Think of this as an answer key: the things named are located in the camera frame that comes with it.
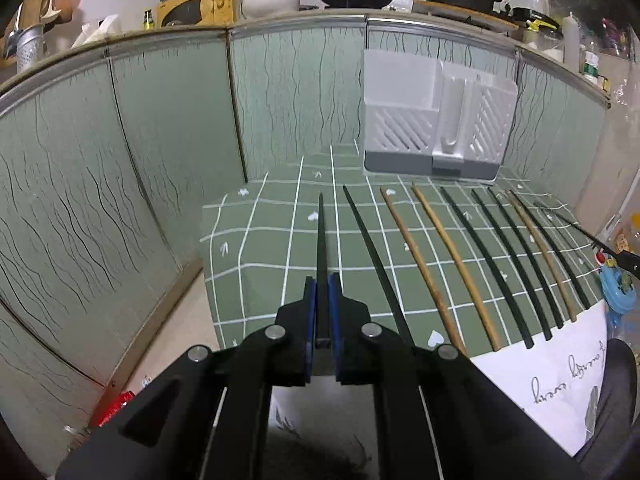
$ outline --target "wooden chopstick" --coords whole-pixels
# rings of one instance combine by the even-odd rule
[[[402,233],[402,237],[404,241],[409,246],[409,250],[411,251],[412,256],[414,257],[416,265],[418,265],[418,270],[424,279],[424,283],[426,283],[429,292],[431,293],[431,297],[433,298],[433,302],[436,304],[436,308],[438,309],[438,313],[440,314],[440,319],[442,320],[442,324],[444,325],[444,329],[447,331],[447,335],[449,336],[449,340],[451,344],[455,346],[459,352],[468,357],[466,352],[465,344],[462,342],[462,338],[460,337],[460,332],[458,332],[458,327],[456,326],[453,318],[447,309],[447,305],[444,303],[442,296],[440,295],[440,291],[438,290],[438,285],[433,280],[427,265],[424,263],[424,259],[420,254],[420,249],[418,245],[415,243],[414,238],[411,236],[411,233],[404,225],[404,222],[400,218],[400,215],[396,211],[396,208],[391,202],[391,199],[386,194],[385,190],[380,188],[380,193],[382,193],[382,198],[385,199],[386,206],[389,208],[389,212],[391,216],[396,221],[396,225],[400,232]]]
[[[520,219],[524,222],[524,225],[527,226],[529,233],[533,237],[536,245],[538,246],[538,248],[540,249],[540,252],[542,253],[543,258],[545,259],[546,264],[549,266],[549,269],[551,269],[551,274],[553,275],[554,280],[556,280],[556,284],[558,285],[558,290],[560,290],[560,295],[562,296],[562,299],[564,300],[564,304],[566,305],[567,312],[569,313],[569,319],[571,319],[571,322],[575,322],[577,317],[575,316],[574,302],[571,301],[571,299],[569,298],[569,293],[567,292],[566,287],[564,286],[564,282],[562,281],[562,276],[560,276],[560,273],[558,272],[558,268],[556,267],[556,264],[553,263],[551,256],[549,256],[549,254],[547,253],[546,245],[542,241],[540,234],[538,233],[538,231],[536,231],[536,228],[531,223],[531,220],[529,219],[529,215],[527,215],[527,213],[522,209],[522,207],[517,202],[517,200],[514,199],[513,196],[511,196],[510,192],[504,192],[503,195],[507,198],[509,203],[513,206],[513,208],[515,209]]]
[[[500,343],[500,339],[498,338],[498,333],[495,329],[494,322],[492,321],[491,317],[489,317],[489,313],[484,307],[484,302],[482,301],[480,292],[478,291],[473,278],[469,274],[469,271],[462,261],[462,258],[460,257],[460,254],[456,249],[456,245],[453,243],[453,240],[449,237],[449,234],[444,229],[444,226],[442,225],[442,222],[440,222],[440,219],[436,215],[436,212],[431,208],[431,206],[427,202],[427,199],[424,197],[420,189],[415,185],[415,182],[411,184],[411,189],[414,191],[414,194],[422,204],[424,212],[427,213],[427,216],[431,220],[431,223],[434,225],[436,231],[440,235],[440,238],[442,238],[442,241],[449,250],[451,257],[453,258],[453,261],[456,264],[458,271],[460,272],[460,276],[462,276],[462,281],[465,282],[466,290],[469,291],[471,300],[476,306],[476,312],[478,313],[480,321],[484,326],[484,331],[486,332],[486,336],[489,338],[491,348],[494,350],[494,352],[497,352],[500,348],[502,348],[502,345]]]

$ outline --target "white container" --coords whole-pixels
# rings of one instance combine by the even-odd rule
[[[242,0],[242,15],[246,18],[264,18],[284,12],[296,12],[300,0]]]
[[[564,65],[574,74],[580,73],[580,25],[570,14],[562,20]]]
[[[365,169],[494,180],[517,95],[488,72],[365,50]]]

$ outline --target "white heart sticker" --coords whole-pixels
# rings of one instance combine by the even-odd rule
[[[427,346],[434,347],[444,343],[444,337],[440,332],[436,332],[435,330],[431,331],[431,335],[429,336],[429,340],[427,341]]]

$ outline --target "metal countertop edge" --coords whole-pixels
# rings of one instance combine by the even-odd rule
[[[0,118],[45,88],[70,75],[97,66],[107,58],[119,59],[140,52],[225,41],[227,31],[233,41],[259,34],[315,27],[354,27],[371,31],[431,35],[484,48],[511,58],[517,58],[520,53],[524,62],[553,75],[601,106],[610,107],[609,99],[604,92],[588,81],[551,58],[542,56],[501,34],[423,14],[408,13],[404,16],[397,12],[380,10],[305,11],[277,18],[240,22],[231,27],[172,27],[153,32],[132,32],[63,52],[44,60],[23,74],[14,76],[0,87]]]

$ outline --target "white tile floor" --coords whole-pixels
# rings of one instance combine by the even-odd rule
[[[145,377],[154,379],[184,351],[195,344],[219,350],[216,332],[207,301],[202,272],[171,312],[158,335],[129,378],[125,391],[135,394],[143,387]]]

